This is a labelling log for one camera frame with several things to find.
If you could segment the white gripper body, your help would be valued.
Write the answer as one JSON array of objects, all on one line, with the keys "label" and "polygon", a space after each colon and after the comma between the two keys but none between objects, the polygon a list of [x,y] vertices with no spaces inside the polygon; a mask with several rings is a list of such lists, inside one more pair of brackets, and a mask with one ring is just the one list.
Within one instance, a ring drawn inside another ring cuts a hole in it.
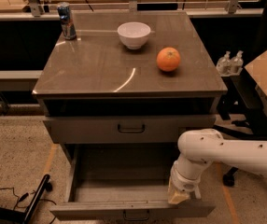
[{"label": "white gripper body", "polygon": [[198,188],[201,180],[199,171],[189,161],[175,161],[170,171],[170,178],[181,184],[189,194]]}]

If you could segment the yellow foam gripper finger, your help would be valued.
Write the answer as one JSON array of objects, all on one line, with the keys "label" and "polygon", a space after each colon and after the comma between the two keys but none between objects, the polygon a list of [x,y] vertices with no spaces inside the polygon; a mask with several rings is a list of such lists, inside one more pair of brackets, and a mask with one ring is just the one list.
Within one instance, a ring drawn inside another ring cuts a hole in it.
[{"label": "yellow foam gripper finger", "polygon": [[180,204],[190,198],[190,194],[183,186],[177,184],[172,178],[169,178],[167,195],[169,204]]}]

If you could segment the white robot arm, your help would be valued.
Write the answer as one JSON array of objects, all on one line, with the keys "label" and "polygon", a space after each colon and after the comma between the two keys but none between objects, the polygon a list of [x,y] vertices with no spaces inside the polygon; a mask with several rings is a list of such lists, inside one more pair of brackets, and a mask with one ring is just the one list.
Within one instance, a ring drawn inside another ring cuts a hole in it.
[{"label": "white robot arm", "polygon": [[182,133],[177,147],[179,156],[169,178],[169,204],[185,202],[198,190],[202,173],[214,161],[267,177],[267,141],[229,140],[215,129],[201,129]]}]

